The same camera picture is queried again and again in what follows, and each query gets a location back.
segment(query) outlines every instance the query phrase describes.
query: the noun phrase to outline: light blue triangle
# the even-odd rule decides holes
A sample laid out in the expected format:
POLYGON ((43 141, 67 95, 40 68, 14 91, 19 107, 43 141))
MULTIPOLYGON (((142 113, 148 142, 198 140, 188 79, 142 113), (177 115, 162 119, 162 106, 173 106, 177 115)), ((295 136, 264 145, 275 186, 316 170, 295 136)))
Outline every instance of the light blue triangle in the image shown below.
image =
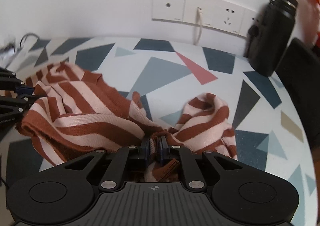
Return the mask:
POLYGON ((136 53, 127 49, 117 47, 115 57, 123 57, 123 56, 129 56, 134 54, 136 53))
POLYGON ((280 81, 278 81, 277 79, 275 79, 275 78, 272 77, 272 80, 276 83, 276 85, 277 85, 279 88, 283 88, 283 87, 284 87, 284 85, 283 85, 280 81))
POLYGON ((316 181, 306 174, 309 194, 311 195, 316 188, 316 181))
POLYGON ((174 127, 177 124, 181 114, 182 114, 182 110, 179 110, 175 113, 170 113, 166 116, 163 116, 160 119, 165 121, 167 124, 170 124, 172 127, 174 127))
POLYGON ((135 91, 142 96, 189 74, 191 71, 185 65, 151 57, 134 83, 127 99, 131 100, 132 93, 135 91))
POLYGON ((299 194, 299 205, 291 220, 291 223, 295 226, 304 226, 305 222, 305 201, 304 201, 304 190, 302 182, 301 167, 295 169, 288 181, 296 188, 299 194))
POLYGON ((268 152, 278 157, 287 159, 287 156, 285 155, 285 152, 273 131, 269 134, 268 152))
POLYGON ((257 149, 262 150, 268 153, 268 146, 269 146, 269 135, 259 144, 257 149))

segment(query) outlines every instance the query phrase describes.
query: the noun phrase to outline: black water bottle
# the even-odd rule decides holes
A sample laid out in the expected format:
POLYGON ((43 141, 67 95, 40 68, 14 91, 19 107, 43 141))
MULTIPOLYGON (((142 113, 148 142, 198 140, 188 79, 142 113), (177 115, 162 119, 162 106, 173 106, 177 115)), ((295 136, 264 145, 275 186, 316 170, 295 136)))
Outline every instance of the black water bottle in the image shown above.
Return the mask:
POLYGON ((259 74, 271 76, 286 49, 291 36, 298 2, 270 0, 263 17, 249 29, 247 56, 259 74))

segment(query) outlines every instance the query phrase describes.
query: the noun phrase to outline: circular pad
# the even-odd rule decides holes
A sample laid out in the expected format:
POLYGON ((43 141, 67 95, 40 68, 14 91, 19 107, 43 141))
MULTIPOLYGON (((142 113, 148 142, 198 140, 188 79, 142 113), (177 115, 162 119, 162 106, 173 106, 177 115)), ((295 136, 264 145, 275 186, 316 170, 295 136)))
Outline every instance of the circular pad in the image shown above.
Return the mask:
POLYGON ((240 186, 239 193, 243 199, 259 204, 270 202, 277 195, 272 186, 261 182, 246 183, 240 186))
POLYGON ((227 217, 244 224, 273 225, 290 221, 297 209, 297 190, 286 180, 257 169, 225 172, 212 190, 212 201, 227 217))
POLYGON ((7 205, 16 219, 32 225, 56 225, 76 218, 92 204, 93 188, 79 171, 43 172, 17 181, 8 190, 7 205))
POLYGON ((33 186, 30 197, 39 203, 53 203, 62 199, 67 193, 67 188, 57 182, 43 182, 33 186))

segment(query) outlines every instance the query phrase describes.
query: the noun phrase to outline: wall outlet panel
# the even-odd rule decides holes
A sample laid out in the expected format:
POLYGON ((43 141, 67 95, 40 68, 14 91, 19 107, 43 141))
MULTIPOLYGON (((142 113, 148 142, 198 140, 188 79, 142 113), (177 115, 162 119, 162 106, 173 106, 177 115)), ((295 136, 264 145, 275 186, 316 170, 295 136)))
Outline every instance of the wall outlet panel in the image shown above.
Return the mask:
POLYGON ((245 8, 223 0, 214 0, 212 27, 239 34, 245 8))
POLYGON ((185 0, 152 0, 152 19, 182 21, 185 0))
POLYGON ((203 26, 212 27, 212 9, 214 8, 214 0, 186 0, 183 22, 196 23, 197 10, 202 10, 203 26))
POLYGON ((202 10, 202 24, 240 36, 247 36, 257 12, 224 0, 153 0, 152 18, 200 24, 197 10, 202 10))
POLYGON ((255 23, 255 21, 257 19, 257 15, 258 15, 258 13, 253 10, 250 10, 250 9, 244 10, 241 28, 239 31, 240 36, 247 37, 248 30, 255 23))

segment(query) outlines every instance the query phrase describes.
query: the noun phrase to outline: table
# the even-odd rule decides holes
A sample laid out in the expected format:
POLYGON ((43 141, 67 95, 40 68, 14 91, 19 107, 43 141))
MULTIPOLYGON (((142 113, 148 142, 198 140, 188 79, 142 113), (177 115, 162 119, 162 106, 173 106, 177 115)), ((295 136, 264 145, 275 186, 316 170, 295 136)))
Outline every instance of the table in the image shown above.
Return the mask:
MULTIPOLYGON (((292 224, 316 224, 311 152, 276 73, 263 77, 246 58, 215 49, 121 37, 28 39, 8 69, 23 80, 49 63, 64 60, 102 73, 106 83, 125 97, 138 91, 148 118, 165 128, 175 125, 188 100, 203 92, 216 94, 228 103, 238 160, 292 183, 300 197, 292 224)), ((0 141, 0 154, 1 173, 9 184, 50 167, 31 141, 14 129, 0 141)), ((9 224, 12 218, 4 195, 1 186, 0 217, 9 224)))

